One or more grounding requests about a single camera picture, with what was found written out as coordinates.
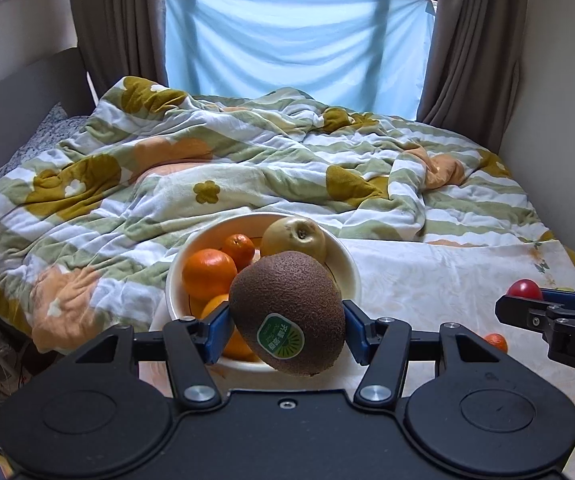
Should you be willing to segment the small mandarin front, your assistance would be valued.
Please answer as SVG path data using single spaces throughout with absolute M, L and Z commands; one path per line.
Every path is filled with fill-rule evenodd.
M 242 233 L 228 236 L 223 241 L 221 250 L 232 258 L 239 271 L 249 266 L 256 255 L 254 242 Z

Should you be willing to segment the cream yellow duck plate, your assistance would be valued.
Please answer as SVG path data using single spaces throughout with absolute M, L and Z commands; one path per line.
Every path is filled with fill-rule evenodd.
M 190 295 L 182 269 L 202 250 L 220 250 L 225 237 L 243 234 L 255 244 L 255 258 L 230 286 L 234 323 L 242 338 L 261 352 L 262 364 L 245 365 L 241 358 L 223 361 L 237 370 L 279 370 L 296 376 L 318 375 L 331 368 L 342 352 L 346 322 L 342 301 L 358 301 L 361 281 L 355 260 L 333 234 L 320 228 L 313 244 L 325 248 L 317 260 L 301 252 L 296 229 L 305 217 L 286 214 L 243 214 L 208 226 L 188 239 L 170 266 L 166 300 L 170 318 L 196 315 L 208 299 Z

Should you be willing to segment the light blue window sheet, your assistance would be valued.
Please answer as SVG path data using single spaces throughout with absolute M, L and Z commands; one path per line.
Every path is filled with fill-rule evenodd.
M 166 0 L 166 70 L 196 96 L 278 88 L 412 119 L 435 10 L 429 0 Z

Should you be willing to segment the red cherry tomato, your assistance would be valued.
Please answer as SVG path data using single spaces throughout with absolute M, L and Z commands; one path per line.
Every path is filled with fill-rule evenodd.
M 507 290 L 507 295 L 529 300 L 543 300 L 542 290 L 539 285 L 528 278 L 513 283 Z

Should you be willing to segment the yellow apple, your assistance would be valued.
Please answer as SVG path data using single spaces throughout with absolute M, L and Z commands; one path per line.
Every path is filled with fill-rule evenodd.
M 304 217 L 286 217 L 274 221 L 264 231 L 260 254 L 274 256 L 280 252 L 302 252 L 324 263 L 327 239 L 316 222 Z

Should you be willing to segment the grey patterned pillow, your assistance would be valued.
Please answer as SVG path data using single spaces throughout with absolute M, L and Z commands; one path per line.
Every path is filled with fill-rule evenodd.
M 14 151 L 12 157 L 0 167 L 0 179 L 37 154 L 74 136 L 87 120 L 86 115 L 68 116 L 62 104 L 56 103 L 29 140 Z

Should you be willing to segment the brown curtain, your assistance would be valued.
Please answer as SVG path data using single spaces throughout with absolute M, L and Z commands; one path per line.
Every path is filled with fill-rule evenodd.
M 521 79 L 528 0 L 438 0 L 417 120 L 499 150 Z
M 84 66 L 99 96 L 124 76 L 167 84 L 165 0 L 70 0 Z

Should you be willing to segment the brown kiwi with sticker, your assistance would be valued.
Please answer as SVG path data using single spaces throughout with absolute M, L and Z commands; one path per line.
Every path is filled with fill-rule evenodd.
M 342 295 L 327 269 L 302 252 L 262 257 L 240 272 L 229 310 L 256 356 L 284 374 L 318 375 L 345 344 Z

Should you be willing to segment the small dark mandarin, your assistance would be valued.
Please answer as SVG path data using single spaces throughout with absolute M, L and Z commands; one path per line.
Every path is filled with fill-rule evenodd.
M 504 353 L 507 353 L 509 351 L 508 341 L 501 334 L 498 333 L 488 334 L 484 337 L 484 339 L 485 341 L 488 342 L 488 344 L 491 344 L 493 347 Z

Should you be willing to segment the grey bed headboard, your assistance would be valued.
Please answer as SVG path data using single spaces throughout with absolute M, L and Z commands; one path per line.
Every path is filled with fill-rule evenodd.
M 94 110 L 86 67 L 69 48 L 18 70 L 0 81 L 0 166 L 37 130 L 53 105 L 68 115 Z

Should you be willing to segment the white floral tablecloth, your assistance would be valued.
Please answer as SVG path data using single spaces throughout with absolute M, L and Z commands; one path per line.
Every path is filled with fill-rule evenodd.
M 561 389 L 575 404 L 575 370 L 552 362 L 540 335 L 498 322 L 495 303 L 529 278 L 545 288 L 575 290 L 575 264 L 556 240 L 498 247 L 452 247 L 386 240 L 345 240 L 361 280 L 360 308 L 435 332 L 458 322 L 479 336 L 498 333 L 513 359 Z M 575 451 L 565 472 L 575 479 Z

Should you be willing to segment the striped floral quilt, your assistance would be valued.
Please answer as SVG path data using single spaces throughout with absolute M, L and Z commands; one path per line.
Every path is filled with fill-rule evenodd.
M 292 88 L 230 99 L 127 76 L 70 138 L 0 179 L 0 318 L 41 351 L 147 330 L 176 252 L 249 211 L 358 240 L 553 237 L 503 161 L 458 133 Z

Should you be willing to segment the left brown curtain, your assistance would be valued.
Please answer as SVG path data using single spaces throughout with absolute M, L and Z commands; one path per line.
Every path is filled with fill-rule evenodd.
M 70 0 L 84 66 L 99 96 L 124 76 L 167 84 L 165 0 Z

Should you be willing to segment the right brown curtain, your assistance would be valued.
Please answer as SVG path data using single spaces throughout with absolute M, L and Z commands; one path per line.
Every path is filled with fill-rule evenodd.
M 521 79 L 528 0 L 438 0 L 417 120 L 499 150 Z

